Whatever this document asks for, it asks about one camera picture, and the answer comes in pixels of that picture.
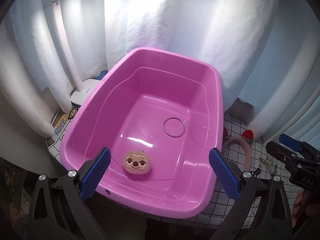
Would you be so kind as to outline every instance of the pink plastic basin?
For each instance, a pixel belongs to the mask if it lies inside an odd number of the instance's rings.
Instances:
[[[182,136],[165,133],[169,117],[184,122]],[[174,136],[184,130],[177,119],[165,128]],[[138,48],[82,105],[61,142],[60,158],[67,170],[78,170],[108,147],[112,160],[97,192],[146,213],[183,219],[199,214],[210,201],[216,176],[208,155],[213,147],[221,150],[222,132],[219,73],[195,59]],[[122,158],[130,150],[149,156],[149,173],[123,169]]]

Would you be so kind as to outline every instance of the red pom-pom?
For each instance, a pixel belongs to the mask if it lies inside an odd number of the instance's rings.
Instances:
[[[227,137],[228,136],[228,130],[223,127],[223,137]]]
[[[251,130],[245,130],[241,137],[244,137],[245,139],[247,139],[250,143],[253,140],[253,132]]]

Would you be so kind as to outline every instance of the silver bolt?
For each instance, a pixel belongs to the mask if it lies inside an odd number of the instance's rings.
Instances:
[[[275,176],[273,177],[273,179],[274,179],[275,181],[281,181],[281,178],[280,178],[278,175],[275,175]]]
[[[69,176],[69,177],[74,177],[74,176],[76,176],[76,174],[77,174],[76,171],[69,171],[69,172],[68,172],[68,176]]]
[[[46,178],[46,175],[44,175],[44,174],[39,176],[39,180],[45,180],[45,178]]]
[[[248,172],[248,171],[245,171],[245,172],[243,173],[243,176],[246,177],[246,178],[251,178],[251,173]]]

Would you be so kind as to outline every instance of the metal ring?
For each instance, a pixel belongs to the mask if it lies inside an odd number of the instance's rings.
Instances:
[[[172,135],[172,134],[170,134],[170,133],[167,132],[167,130],[165,129],[165,123],[166,123],[167,121],[169,121],[170,119],[177,119],[177,120],[179,120],[179,121],[183,124],[183,132],[182,132],[182,134]],[[178,138],[178,137],[180,137],[180,136],[182,136],[182,135],[184,134],[184,132],[186,131],[186,126],[184,125],[184,122],[183,122],[180,118],[178,118],[178,117],[169,117],[169,118],[168,118],[167,120],[165,120],[164,123],[163,123],[163,130],[165,131],[165,133],[166,133],[167,135],[169,135],[169,136],[171,136],[171,137],[174,137],[174,138]]]

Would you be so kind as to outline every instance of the plush sloth face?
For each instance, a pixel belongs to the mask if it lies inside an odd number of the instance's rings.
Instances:
[[[144,152],[134,150],[123,157],[122,167],[129,173],[141,175],[150,171],[151,163]]]

